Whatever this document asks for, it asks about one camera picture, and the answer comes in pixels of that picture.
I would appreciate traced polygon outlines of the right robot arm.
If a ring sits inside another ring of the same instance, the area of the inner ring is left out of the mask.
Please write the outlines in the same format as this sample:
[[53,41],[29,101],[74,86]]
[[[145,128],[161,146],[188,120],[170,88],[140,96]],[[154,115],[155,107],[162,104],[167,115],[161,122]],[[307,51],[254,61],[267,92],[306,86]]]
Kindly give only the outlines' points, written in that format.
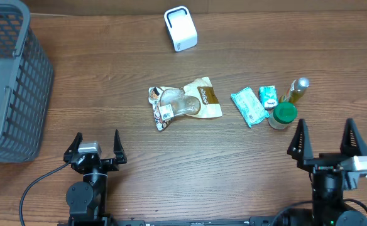
[[367,176],[367,145],[352,118],[346,120],[340,152],[314,157],[305,119],[300,119],[287,154],[308,172],[312,199],[281,210],[273,225],[367,225],[367,206],[344,198]]

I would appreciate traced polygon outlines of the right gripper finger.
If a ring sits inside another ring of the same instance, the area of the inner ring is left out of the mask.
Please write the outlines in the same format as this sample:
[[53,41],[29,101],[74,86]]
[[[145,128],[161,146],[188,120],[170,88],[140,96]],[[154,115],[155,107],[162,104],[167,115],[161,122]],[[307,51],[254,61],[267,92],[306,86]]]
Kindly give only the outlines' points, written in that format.
[[297,161],[297,167],[304,171],[312,171],[314,159],[309,131],[305,119],[300,119],[287,154]]
[[342,154],[353,156],[367,156],[367,145],[361,137],[355,121],[352,118],[346,120],[340,146]]

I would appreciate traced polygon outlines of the light green wipes packet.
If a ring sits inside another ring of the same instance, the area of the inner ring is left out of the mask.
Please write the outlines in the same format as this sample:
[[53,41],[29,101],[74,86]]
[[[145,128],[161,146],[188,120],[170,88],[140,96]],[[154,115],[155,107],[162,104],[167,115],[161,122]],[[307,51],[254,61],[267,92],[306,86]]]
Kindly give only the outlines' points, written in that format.
[[231,99],[249,128],[269,117],[268,111],[262,106],[250,87],[246,87],[238,93],[231,94]]

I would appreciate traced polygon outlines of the small teal white packet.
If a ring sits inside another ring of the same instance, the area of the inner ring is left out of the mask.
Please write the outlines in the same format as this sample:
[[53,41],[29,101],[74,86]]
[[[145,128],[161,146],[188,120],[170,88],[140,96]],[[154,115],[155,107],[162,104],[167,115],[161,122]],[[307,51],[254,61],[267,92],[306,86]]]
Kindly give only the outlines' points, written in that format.
[[277,90],[274,85],[261,86],[259,88],[259,98],[265,109],[273,109],[278,105]]

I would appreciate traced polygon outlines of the brown snack packet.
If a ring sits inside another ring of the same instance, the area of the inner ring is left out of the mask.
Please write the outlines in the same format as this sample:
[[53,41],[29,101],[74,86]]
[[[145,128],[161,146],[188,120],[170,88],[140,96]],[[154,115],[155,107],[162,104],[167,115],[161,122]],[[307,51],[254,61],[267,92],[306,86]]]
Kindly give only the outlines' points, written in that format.
[[222,116],[221,105],[209,77],[197,78],[180,88],[150,87],[148,102],[158,131],[164,131],[174,118],[180,116],[198,119]]

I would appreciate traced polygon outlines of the green lid white jar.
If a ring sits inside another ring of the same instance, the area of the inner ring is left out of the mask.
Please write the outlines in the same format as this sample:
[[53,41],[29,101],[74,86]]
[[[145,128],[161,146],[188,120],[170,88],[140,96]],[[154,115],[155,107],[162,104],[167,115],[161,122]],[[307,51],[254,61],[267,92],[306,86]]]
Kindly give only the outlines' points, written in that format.
[[288,127],[297,117],[297,108],[290,102],[279,103],[268,118],[269,125],[277,130]]

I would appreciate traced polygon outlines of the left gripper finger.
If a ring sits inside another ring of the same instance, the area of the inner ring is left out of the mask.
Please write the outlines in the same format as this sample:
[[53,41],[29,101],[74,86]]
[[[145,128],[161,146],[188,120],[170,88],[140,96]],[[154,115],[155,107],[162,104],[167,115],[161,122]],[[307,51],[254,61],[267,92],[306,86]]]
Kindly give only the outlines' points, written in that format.
[[115,135],[114,135],[113,152],[115,154],[117,163],[127,163],[126,153],[124,152],[123,146],[121,144],[120,136],[119,136],[119,131],[117,129],[115,130]]
[[78,132],[77,135],[74,138],[74,141],[71,143],[71,145],[64,152],[63,156],[64,157],[72,157],[75,153],[77,153],[77,150],[78,150],[79,145],[82,142],[82,140],[83,140],[82,133]]

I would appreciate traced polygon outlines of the yellow drink bottle silver cap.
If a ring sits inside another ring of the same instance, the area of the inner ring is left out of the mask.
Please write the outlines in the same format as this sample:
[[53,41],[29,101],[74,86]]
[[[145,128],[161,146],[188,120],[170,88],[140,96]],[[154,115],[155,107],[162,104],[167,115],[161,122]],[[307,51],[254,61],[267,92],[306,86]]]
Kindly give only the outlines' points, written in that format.
[[279,98],[279,103],[290,102],[295,104],[300,98],[304,96],[307,88],[310,85],[310,81],[306,77],[301,77],[292,82],[290,88],[287,90],[285,95]]

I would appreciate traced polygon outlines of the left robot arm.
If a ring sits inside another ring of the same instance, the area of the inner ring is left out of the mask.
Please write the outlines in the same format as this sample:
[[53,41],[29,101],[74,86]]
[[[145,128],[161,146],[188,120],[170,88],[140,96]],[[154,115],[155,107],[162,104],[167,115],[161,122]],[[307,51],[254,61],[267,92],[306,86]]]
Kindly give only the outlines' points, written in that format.
[[82,181],[71,185],[66,193],[69,206],[69,225],[116,225],[116,220],[106,212],[108,173],[118,171],[127,163],[119,131],[115,131],[113,153],[115,157],[102,159],[98,141],[84,141],[77,133],[63,155],[71,168],[82,174]]

